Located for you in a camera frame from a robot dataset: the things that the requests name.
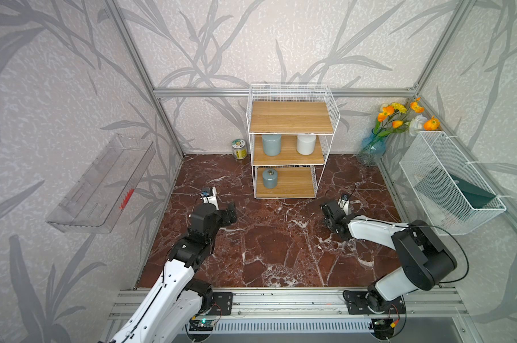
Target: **artificial flower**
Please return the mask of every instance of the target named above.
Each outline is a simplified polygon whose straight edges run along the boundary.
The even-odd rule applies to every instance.
[[[438,127],[440,127],[440,121],[437,120],[437,118],[435,118],[434,116],[432,116],[432,119],[424,123],[424,129],[426,131],[437,130]]]
[[[398,127],[400,127],[402,125],[403,125],[403,120],[394,120],[394,121],[392,121],[392,127],[393,128],[398,128]]]
[[[392,115],[394,114],[394,107],[392,105],[386,106],[382,108],[382,111],[384,112],[384,114]]]
[[[409,123],[409,134],[414,137],[417,134],[419,134],[419,131],[422,131],[422,128],[424,127],[424,124],[428,120],[425,116],[422,114],[419,114],[418,116],[414,117],[413,120]]]
[[[378,114],[378,117],[376,119],[378,121],[384,121],[386,118],[388,118],[388,115],[385,112],[382,112]]]
[[[422,112],[424,112],[424,107],[419,105],[419,103],[418,103],[419,100],[420,100],[420,98],[417,98],[415,101],[413,101],[411,103],[411,108],[413,109],[414,112],[422,113]]]
[[[392,103],[392,106],[401,113],[407,113],[405,106],[401,105],[400,103]]]

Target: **vent grille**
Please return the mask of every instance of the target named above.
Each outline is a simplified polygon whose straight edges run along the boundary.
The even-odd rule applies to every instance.
[[[367,333],[370,319],[221,319],[213,329],[218,334]]]

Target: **jar lid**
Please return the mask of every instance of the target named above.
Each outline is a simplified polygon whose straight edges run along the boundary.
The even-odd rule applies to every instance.
[[[241,149],[245,146],[245,140],[244,139],[236,139],[231,143],[231,147],[235,149]]]
[[[279,141],[282,138],[281,134],[263,134],[262,141]]]
[[[306,142],[306,143],[311,143],[313,141],[316,141],[316,135],[315,134],[299,134],[298,140]]]
[[[264,180],[275,180],[278,178],[278,172],[274,168],[266,168],[262,172],[262,179]]]

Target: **blue glass vase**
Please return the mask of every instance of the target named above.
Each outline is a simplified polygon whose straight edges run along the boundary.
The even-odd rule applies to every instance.
[[[380,137],[371,130],[371,135],[362,140],[362,149],[356,156],[359,163],[367,167],[376,166],[386,152],[387,137]]]

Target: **red object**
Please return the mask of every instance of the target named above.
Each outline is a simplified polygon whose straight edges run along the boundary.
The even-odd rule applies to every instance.
[[[119,207],[120,210],[125,208],[125,206],[127,205],[127,202],[129,202],[129,199],[131,198],[133,193],[134,193],[134,188],[129,189],[129,191],[127,192],[127,195],[125,196],[125,199],[123,200],[123,202],[121,203],[121,206]]]

